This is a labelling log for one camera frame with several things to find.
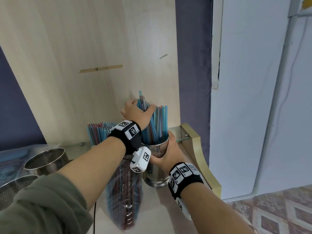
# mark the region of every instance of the wrist tracker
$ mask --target wrist tracker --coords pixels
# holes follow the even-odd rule
[[[184,216],[189,220],[192,218],[181,198],[181,192],[186,186],[195,182],[204,184],[201,173],[191,163],[179,162],[170,170],[169,190]]]
[[[134,121],[124,120],[110,129],[110,131],[111,133],[108,137],[113,136],[119,138],[126,146],[125,155],[133,154],[142,145],[142,131],[140,126]]]

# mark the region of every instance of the sleeve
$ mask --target sleeve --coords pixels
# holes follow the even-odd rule
[[[37,178],[0,212],[0,233],[87,233],[93,222],[87,203],[59,173]]]

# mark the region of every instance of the metal straw holder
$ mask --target metal straw holder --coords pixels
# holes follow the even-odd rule
[[[68,162],[65,149],[55,148],[43,151],[30,158],[25,163],[24,169],[38,176],[49,175],[60,170]]]
[[[0,187],[0,211],[13,203],[14,196],[23,188],[30,185],[38,176],[28,175],[19,177]]]
[[[167,151],[169,143],[169,138],[157,145],[147,145],[143,144],[151,151],[152,155],[155,157],[163,157]],[[168,185],[169,176],[164,173],[157,165],[149,163],[147,165],[146,171],[143,173],[143,180],[145,183],[151,187],[159,188]]]

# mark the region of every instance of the black cable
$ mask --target black cable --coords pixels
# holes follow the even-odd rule
[[[124,160],[128,160],[128,161],[130,161],[130,162],[132,162],[132,163],[135,163],[134,161],[132,161],[130,158],[123,158]]]
[[[93,234],[96,234],[96,203],[94,204],[94,214],[93,214]]]

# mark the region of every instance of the forearm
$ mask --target forearm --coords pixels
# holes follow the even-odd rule
[[[253,233],[234,210],[202,183],[192,183],[181,192],[199,234]]]
[[[89,210],[103,192],[125,152],[126,148],[120,139],[108,137],[58,172],[78,188]]]

